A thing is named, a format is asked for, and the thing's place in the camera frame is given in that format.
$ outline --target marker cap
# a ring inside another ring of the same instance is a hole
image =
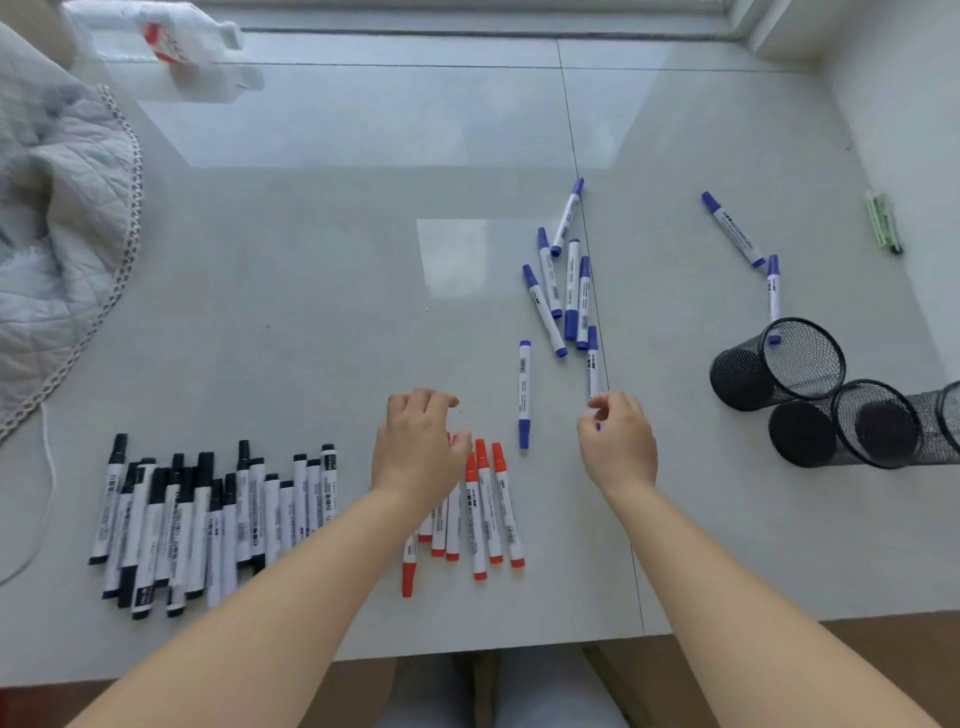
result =
[[[720,209],[720,203],[713,199],[713,195],[711,195],[709,192],[704,192],[704,194],[700,196],[700,199],[704,201],[704,205],[707,206],[710,214],[713,214]]]

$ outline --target mesh pen holder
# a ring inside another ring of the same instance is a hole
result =
[[[832,336],[806,319],[788,318],[721,352],[710,366],[710,386],[727,406],[753,412],[828,398],[846,375],[846,359]]]

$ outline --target cable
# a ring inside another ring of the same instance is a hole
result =
[[[0,587],[7,586],[17,576],[30,567],[37,555],[40,553],[40,549],[43,547],[43,542],[47,538],[47,526],[50,524],[50,514],[52,513],[54,506],[54,494],[57,492],[57,468],[54,466],[53,452],[50,451],[50,434],[47,431],[47,405],[45,402],[40,403],[40,421],[43,429],[43,453],[47,458],[47,468],[50,469],[50,493],[47,495],[47,505],[43,509],[43,519],[40,521],[40,525],[36,529],[34,544],[30,549],[30,553],[27,555],[27,558],[22,564],[20,564],[18,567],[16,567],[16,569],[11,571],[3,578],[0,578]]]

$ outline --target glossy table surface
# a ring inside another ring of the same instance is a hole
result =
[[[954,469],[800,471],[771,448],[766,413],[708,387],[712,357],[757,333],[766,304],[704,189],[780,254],[784,313],[829,329],[852,376],[944,383],[816,76],[722,44],[268,34],[248,36],[246,65],[196,78],[136,60],[77,73],[111,86],[142,142],[142,247],[49,401],[60,487],[35,563],[0,589],[0,684],[122,674],[202,611],[134,623],[100,600],[85,559],[113,433],[161,462],[215,450],[218,473],[249,438],[281,476],[332,441],[346,508],[369,487],[387,396],[418,385],[460,396],[451,428],[504,443],[527,567],[477,584],[468,558],[421,556],[404,600],[398,553],[339,658],[669,631],[580,463],[584,358],[552,356],[519,271],[539,270],[536,228],[552,234],[578,174],[571,234],[593,263],[601,386],[643,400],[661,488],[820,619],[960,605]],[[0,479],[5,567],[43,509],[37,417],[4,446]]]

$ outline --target white wall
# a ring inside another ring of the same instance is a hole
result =
[[[960,379],[958,38],[957,0],[883,0],[824,63],[871,183],[894,202],[903,263],[950,379]]]

